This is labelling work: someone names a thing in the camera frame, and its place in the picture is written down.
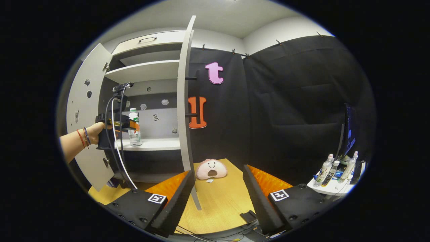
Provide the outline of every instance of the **ceiling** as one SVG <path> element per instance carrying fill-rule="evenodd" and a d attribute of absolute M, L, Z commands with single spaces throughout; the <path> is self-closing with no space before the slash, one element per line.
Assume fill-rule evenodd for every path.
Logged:
<path fill-rule="evenodd" d="M 146 29 L 186 28 L 192 15 L 197 16 L 193 28 L 241 39 L 276 20 L 301 16 L 269 0 L 162 0 L 118 23 L 99 42 Z"/>

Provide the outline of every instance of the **hand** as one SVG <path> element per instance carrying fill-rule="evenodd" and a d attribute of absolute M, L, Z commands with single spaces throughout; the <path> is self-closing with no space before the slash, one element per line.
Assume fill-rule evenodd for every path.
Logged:
<path fill-rule="evenodd" d="M 98 123 L 91 125 L 90 127 L 88 127 L 86 129 L 86 131 L 88 133 L 88 137 L 89 137 L 92 145 L 98 144 L 98 134 L 105 128 L 106 128 L 106 126 L 105 126 L 104 122 L 98 122 Z M 112 129 L 112 125 L 108 125 L 107 129 Z"/>

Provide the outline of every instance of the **stuffed toy face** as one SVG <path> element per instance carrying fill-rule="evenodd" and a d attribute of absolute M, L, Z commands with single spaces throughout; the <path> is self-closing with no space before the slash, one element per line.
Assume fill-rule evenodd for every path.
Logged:
<path fill-rule="evenodd" d="M 211 177 L 221 178 L 227 176 L 227 167 L 221 161 L 206 159 L 197 167 L 197 178 L 206 180 Z"/>

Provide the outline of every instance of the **table surface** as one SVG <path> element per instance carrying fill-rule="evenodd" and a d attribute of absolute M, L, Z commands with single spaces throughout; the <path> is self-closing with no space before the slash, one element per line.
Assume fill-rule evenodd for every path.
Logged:
<path fill-rule="evenodd" d="M 362 164 L 361 166 L 361 174 L 363 174 L 363 171 L 365 169 L 366 163 Z M 348 180 L 345 180 L 343 183 L 339 183 L 337 180 L 331 180 L 327 186 L 322 187 L 314 187 L 313 182 L 315 179 L 311 179 L 309 183 L 307 184 L 308 187 L 312 188 L 314 191 L 327 194 L 327 195 L 335 195 L 335 196 L 341 196 L 346 193 L 349 193 L 352 188 L 354 188 L 355 185 L 348 184 Z"/>
<path fill-rule="evenodd" d="M 243 181 L 243 173 L 229 160 L 219 160 L 227 167 L 228 174 L 223 178 L 213 178 L 212 183 L 196 180 L 195 187 L 202 210 L 197 210 L 193 198 L 188 198 L 179 225 L 195 234 L 215 233 L 229 230 L 246 222 L 239 215 L 249 210 L 255 212 L 248 190 Z M 194 163 L 194 170 L 200 163 Z M 136 184 L 139 190 L 145 190 L 145 184 Z M 100 192 L 93 187 L 88 194 L 96 201 L 106 205 L 124 195 L 130 189 L 120 186 L 111 188 L 104 186 Z"/>

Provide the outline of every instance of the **white wall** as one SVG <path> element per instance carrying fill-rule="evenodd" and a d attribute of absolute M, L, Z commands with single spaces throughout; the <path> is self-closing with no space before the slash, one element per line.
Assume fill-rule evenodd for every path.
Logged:
<path fill-rule="evenodd" d="M 263 50 L 279 42 L 292 40 L 312 35 L 334 36 L 319 26 L 317 23 L 306 17 L 290 17 L 272 22 L 254 32 L 250 33 L 243 39 L 245 49 L 250 55 Z"/>
<path fill-rule="evenodd" d="M 142 35 L 147 35 L 155 32 L 161 31 L 170 31 L 170 30 L 184 30 L 186 28 L 155 28 L 148 29 L 143 31 L 134 32 L 131 34 L 123 35 L 121 37 L 115 38 L 108 42 L 102 43 L 102 45 L 112 53 L 114 49 L 118 46 L 119 43 L 124 42 L 126 40 L 130 40 L 133 38 L 137 38 Z M 87 50 L 81 55 L 81 60 L 84 61 L 86 56 L 91 52 L 91 50 L 98 44 L 93 43 L 91 47 L 87 48 Z M 193 34 L 193 42 L 191 43 L 191 47 L 201 48 L 205 44 L 205 48 L 208 49 L 217 49 L 217 50 L 225 50 L 232 51 L 235 49 L 236 53 L 245 53 L 245 45 L 243 44 L 243 40 L 237 37 L 223 34 L 215 31 L 204 30 L 204 29 L 194 29 Z"/>

